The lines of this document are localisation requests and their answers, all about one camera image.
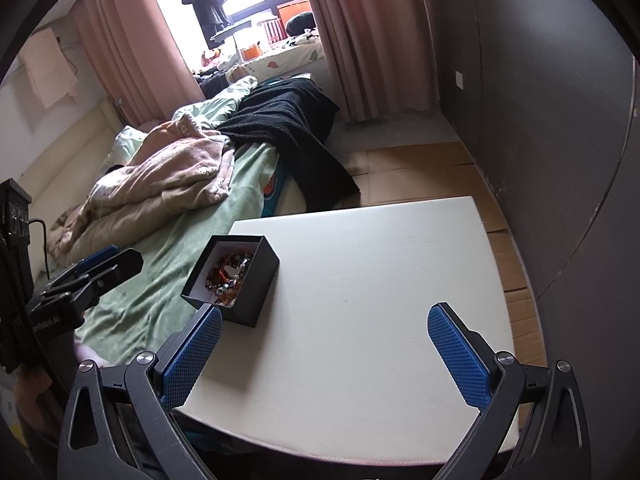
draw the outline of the black box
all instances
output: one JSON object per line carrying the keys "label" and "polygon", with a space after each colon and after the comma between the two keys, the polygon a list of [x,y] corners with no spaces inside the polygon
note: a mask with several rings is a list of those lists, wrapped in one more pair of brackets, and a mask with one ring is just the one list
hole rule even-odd
{"label": "black box", "polygon": [[[254,253],[254,257],[249,263],[233,306],[225,306],[217,303],[215,292],[207,289],[206,279],[220,256],[233,250],[248,250]],[[226,321],[255,326],[279,264],[280,260],[264,236],[214,235],[187,278],[181,296],[195,308],[200,308],[204,303],[214,304]]]}

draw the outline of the green quilt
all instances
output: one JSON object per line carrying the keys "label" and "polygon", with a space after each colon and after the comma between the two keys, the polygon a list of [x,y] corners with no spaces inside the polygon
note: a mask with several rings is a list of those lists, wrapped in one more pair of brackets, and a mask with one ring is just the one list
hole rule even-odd
{"label": "green quilt", "polygon": [[191,268],[211,235],[228,234],[236,220],[259,218],[262,190],[278,161],[269,144],[243,146],[236,153],[231,193],[221,202],[190,211],[141,240],[139,275],[105,294],[85,314],[76,334],[113,365],[126,364],[143,350],[157,351],[180,331],[194,308],[180,297]]}

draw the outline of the curtain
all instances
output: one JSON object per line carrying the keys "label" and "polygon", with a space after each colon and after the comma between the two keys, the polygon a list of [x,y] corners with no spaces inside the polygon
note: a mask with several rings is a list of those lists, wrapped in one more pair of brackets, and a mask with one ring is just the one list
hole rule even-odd
{"label": "curtain", "polygon": [[435,104],[425,0],[309,0],[343,118]]}
{"label": "curtain", "polygon": [[78,36],[102,86],[132,126],[204,101],[156,0],[77,0]]}

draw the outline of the beige fleece blanket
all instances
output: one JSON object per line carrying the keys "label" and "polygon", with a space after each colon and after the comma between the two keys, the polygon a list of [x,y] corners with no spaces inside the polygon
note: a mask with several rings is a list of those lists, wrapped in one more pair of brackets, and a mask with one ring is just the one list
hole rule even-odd
{"label": "beige fleece blanket", "polygon": [[233,165],[229,138],[203,133],[191,115],[161,124],[129,164],[102,177],[83,204],[56,221],[47,249],[69,266],[110,244],[130,246],[189,209],[224,200]]}

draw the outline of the bed headboard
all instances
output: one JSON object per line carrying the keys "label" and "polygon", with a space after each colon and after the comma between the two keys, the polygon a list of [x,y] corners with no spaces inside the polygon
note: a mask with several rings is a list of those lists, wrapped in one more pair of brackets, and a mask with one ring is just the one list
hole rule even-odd
{"label": "bed headboard", "polygon": [[[113,107],[104,100],[52,142],[18,181],[31,195],[30,218],[42,218],[48,229],[62,212],[82,202],[121,129]],[[44,270],[42,227],[32,224],[30,235],[35,281]]]}

